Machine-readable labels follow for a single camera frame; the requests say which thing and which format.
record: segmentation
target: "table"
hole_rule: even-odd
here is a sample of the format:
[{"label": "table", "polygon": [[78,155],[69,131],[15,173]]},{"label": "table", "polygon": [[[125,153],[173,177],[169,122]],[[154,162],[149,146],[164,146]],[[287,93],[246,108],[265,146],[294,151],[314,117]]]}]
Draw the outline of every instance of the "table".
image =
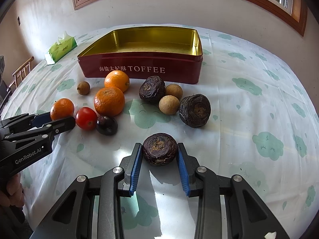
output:
[{"label": "table", "polygon": [[[48,66],[42,61],[31,71],[2,118],[48,112],[64,97],[74,102],[75,112],[83,106],[94,108],[93,98],[103,87],[103,78],[86,79],[77,55],[106,33],[132,26],[76,36],[78,47],[59,62]],[[165,132],[216,174],[242,175],[291,239],[304,232],[319,207],[319,118],[305,89],[289,66],[267,50],[218,31],[184,27],[199,32],[204,60],[198,84],[180,85],[184,96],[202,93],[209,99],[212,113],[206,126],[192,129],[178,114],[167,116],[155,106],[144,107],[138,96],[143,80],[132,79],[125,92],[125,109],[116,117],[115,136],[76,126],[56,137],[52,154],[23,171],[24,212],[32,229],[78,175],[102,175],[130,155],[136,142]],[[76,89],[84,80],[91,85],[87,96]],[[194,238],[197,202],[182,191],[175,161],[164,167],[143,162],[136,193],[121,199],[125,238]]]}]

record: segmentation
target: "wooden chair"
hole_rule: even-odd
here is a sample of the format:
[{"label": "wooden chair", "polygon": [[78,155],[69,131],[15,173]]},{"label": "wooden chair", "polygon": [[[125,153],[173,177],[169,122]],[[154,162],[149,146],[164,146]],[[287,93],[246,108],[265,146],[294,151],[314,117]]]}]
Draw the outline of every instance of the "wooden chair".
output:
[{"label": "wooden chair", "polygon": [[23,79],[31,72],[32,68],[32,61],[34,60],[34,57],[30,57],[22,66],[20,66],[13,74],[13,80],[9,85],[9,88],[11,88],[12,85],[15,85],[16,88],[18,85],[22,82]]}]

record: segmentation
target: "orange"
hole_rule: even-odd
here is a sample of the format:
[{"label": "orange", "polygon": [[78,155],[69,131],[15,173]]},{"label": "orange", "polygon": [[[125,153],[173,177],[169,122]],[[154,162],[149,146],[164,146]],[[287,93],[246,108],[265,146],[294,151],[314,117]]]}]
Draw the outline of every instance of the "orange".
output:
[{"label": "orange", "polygon": [[129,88],[129,85],[130,79],[123,71],[112,71],[105,77],[104,80],[105,87],[116,87],[122,92],[125,92]]},{"label": "orange", "polygon": [[59,120],[68,116],[73,116],[74,104],[67,98],[57,100],[50,111],[51,120]]},{"label": "orange", "polygon": [[116,87],[105,87],[97,92],[94,98],[94,108],[97,113],[114,117],[121,113],[125,105],[123,92]]}]

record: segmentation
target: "white wall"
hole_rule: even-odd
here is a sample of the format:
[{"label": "white wall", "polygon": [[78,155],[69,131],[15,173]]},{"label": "white wall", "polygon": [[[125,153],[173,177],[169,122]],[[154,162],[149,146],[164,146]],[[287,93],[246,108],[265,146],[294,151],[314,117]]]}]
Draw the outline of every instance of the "white wall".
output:
[{"label": "white wall", "polygon": [[4,56],[3,79],[9,86],[12,73],[19,68],[31,55],[18,28],[15,4],[9,9],[0,24],[0,55]]},{"label": "white wall", "polygon": [[174,23],[229,33],[283,59],[319,112],[319,24],[310,11],[304,37],[245,0],[99,0],[76,11],[72,0],[16,0],[15,11],[23,40],[37,62],[64,30],[74,36],[114,25]]}]

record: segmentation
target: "cherry tomato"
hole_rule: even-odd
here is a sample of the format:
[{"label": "cherry tomato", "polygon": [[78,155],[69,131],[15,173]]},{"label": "cherry tomato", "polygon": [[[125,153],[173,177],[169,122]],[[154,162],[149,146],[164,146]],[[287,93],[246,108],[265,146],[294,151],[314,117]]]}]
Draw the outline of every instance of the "cherry tomato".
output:
[{"label": "cherry tomato", "polygon": [[84,130],[92,130],[96,127],[98,116],[89,107],[83,107],[75,115],[76,124]]}]

